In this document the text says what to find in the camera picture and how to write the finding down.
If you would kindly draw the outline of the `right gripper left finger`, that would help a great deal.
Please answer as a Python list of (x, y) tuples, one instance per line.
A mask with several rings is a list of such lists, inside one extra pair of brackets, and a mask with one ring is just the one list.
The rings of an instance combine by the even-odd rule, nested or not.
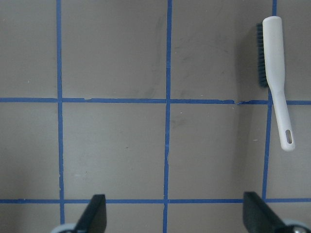
[(74, 233), (104, 233), (107, 226), (105, 194), (92, 197), (79, 221), (73, 229)]

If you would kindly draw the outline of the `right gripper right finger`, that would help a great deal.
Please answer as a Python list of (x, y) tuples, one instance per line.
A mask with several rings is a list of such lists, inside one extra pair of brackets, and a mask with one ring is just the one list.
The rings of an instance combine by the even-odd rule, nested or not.
[(242, 219), (249, 233), (294, 232), (294, 226), (286, 225), (256, 192), (244, 192)]

